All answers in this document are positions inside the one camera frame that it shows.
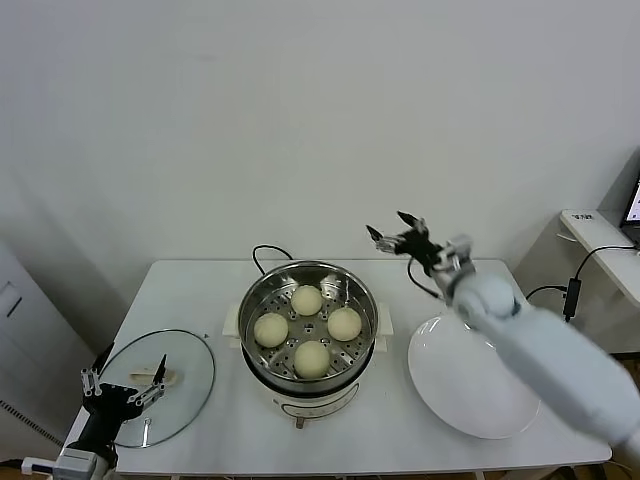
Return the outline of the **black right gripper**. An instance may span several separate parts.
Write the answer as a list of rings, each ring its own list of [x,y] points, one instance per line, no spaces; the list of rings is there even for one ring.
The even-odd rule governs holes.
[[[431,241],[425,220],[402,211],[398,211],[397,215],[407,226],[398,237],[386,236],[374,227],[366,226],[375,248],[380,252],[395,252],[397,248],[398,255],[409,255],[424,268],[438,264],[443,247]]]

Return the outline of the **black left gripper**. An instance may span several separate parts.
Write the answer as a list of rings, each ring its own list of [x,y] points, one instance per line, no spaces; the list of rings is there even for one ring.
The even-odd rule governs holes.
[[[96,357],[90,368],[81,370],[83,407],[91,415],[97,415],[102,420],[120,425],[139,417],[142,414],[142,406],[148,406],[164,395],[167,355],[162,357],[150,386],[139,392],[131,387],[100,384],[100,374],[112,349],[113,344],[110,344]]]

